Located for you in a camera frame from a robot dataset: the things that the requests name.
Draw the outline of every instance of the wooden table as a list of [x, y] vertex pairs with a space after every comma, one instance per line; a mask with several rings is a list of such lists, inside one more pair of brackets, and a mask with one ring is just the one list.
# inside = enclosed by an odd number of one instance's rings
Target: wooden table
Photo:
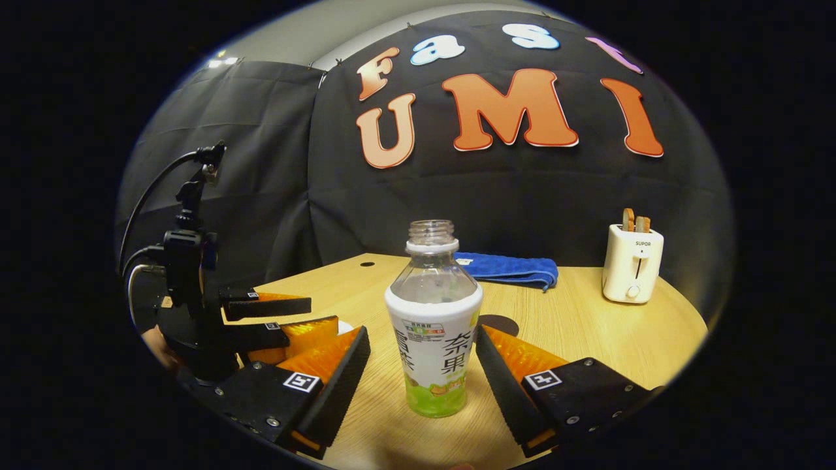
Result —
[[[360, 265], [366, 262], [374, 265]], [[462, 411], [432, 419], [407, 407], [403, 370], [383, 293], [408, 262], [407, 257], [364, 254], [255, 288], [262, 293], [311, 298], [312, 313], [275, 321], [337, 315], [369, 331], [369, 362], [322, 463], [357, 470], [447, 470], [469, 462], [487, 470], [532, 460], [514, 442], [475, 353], [468, 364], [468, 402]], [[546, 293], [481, 282], [481, 314], [514, 319], [520, 329], [518, 338], [565, 360], [595, 357], [646, 389], [668, 383], [706, 336], [702, 317], [661, 278], [647, 304], [610, 302], [601, 294], [601, 269], [558, 268], [557, 287]], [[227, 323], [265, 321], [273, 319]]]

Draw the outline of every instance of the white bottle label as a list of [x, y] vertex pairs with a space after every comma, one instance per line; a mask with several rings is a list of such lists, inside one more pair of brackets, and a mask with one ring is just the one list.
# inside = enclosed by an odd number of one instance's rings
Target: white bottle label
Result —
[[385, 293], [404, 366], [413, 386], [443, 395], [464, 384], [476, 335], [482, 286], [456, 302], [420, 304]]

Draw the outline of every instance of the hand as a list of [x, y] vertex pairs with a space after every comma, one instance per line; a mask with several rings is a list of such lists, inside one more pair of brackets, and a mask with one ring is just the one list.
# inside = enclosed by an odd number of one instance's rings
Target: hand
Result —
[[166, 339], [162, 336], [160, 326], [155, 325], [154, 328], [142, 334], [142, 340], [154, 354], [154, 357], [167, 369], [176, 372], [180, 368], [181, 359], [177, 357], [174, 351], [166, 344]]

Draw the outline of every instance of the blue letter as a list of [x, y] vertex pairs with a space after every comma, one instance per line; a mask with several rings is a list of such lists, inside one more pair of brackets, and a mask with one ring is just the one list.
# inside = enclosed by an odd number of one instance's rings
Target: blue letter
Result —
[[421, 41], [412, 50], [417, 51], [410, 59], [413, 65], [428, 64], [438, 58], [449, 59], [465, 52], [464, 46], [456, 41], [456, 36], [450, 34]]
[[548, 31], [533, 24], [506, 24], [502, 31], [513, 36], [511, 39], [517, 46], [525, 49], [557, 49], [560, 43], [552, 38]]

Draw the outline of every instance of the green tea beverage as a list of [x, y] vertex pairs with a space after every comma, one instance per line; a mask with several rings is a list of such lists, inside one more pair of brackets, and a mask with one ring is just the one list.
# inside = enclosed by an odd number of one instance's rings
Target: green tea beverage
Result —
[[482, 286], [459, 266], [459, 241], [447, 220], [410, 225], [412, 259], [384, 294], [404, 366], [406, 402], [428, 417], [455, 414], [467, 402], [467, 361], [482, 306]]

